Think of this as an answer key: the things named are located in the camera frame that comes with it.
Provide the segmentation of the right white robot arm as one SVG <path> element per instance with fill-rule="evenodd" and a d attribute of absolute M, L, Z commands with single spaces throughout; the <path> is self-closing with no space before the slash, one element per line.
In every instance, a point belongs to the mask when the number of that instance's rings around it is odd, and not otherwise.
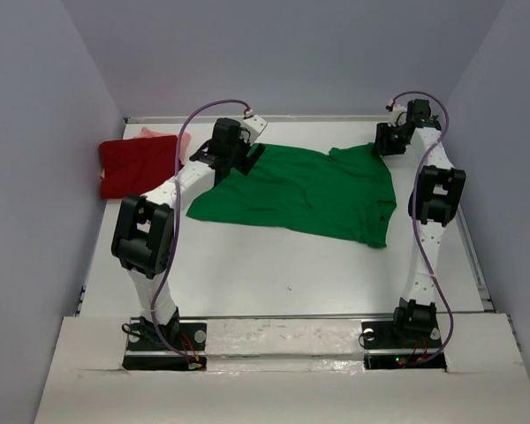
<path fill-rule="evenodd" d="M 389 325 L 390 339 L 400 346 L 428 341 L 438 331 L 436 298 L 443 297 L 436 269 L 443 234 L 458 212 L 466 173 L 454 167 L 443 147 L 448 129 L 432 114 L 430 101 L 412 99 L 406 106 L 393 98 L 390 116 L 376 127 L 372 155 L 419 157 L 407 212 L 413 227 L 409 274 Z"/>

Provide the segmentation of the green t shirt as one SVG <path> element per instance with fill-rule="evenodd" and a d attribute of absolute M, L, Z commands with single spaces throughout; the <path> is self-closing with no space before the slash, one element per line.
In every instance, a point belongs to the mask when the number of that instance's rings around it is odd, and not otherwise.
<path fill-rule="evenodd" d="M 390 171 L 368 144 L 327 153 L 268 145 L 248 175 L 232 171 L 186 214 L 202 222 L 284 228 L 383 249 L 396 207 Z"/>

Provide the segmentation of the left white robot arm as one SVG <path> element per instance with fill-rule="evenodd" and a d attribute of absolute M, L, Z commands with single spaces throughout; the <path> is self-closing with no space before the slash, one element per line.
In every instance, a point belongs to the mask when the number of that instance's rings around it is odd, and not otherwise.
<path fill-rule="evenodd" d="M 167 278 L 178 246 L 180 217 L 197 197 L 218 186 L 233 170 L 246 176 L 264 153 L 258 138 L 267 128 L 259 115 L 216 120 L 210 138 L 157 188 L 121 200 L 111 253 L 132 279 L 140 317 L 124 325 L 139 340 L 175 352 L 179 310 Z"/>

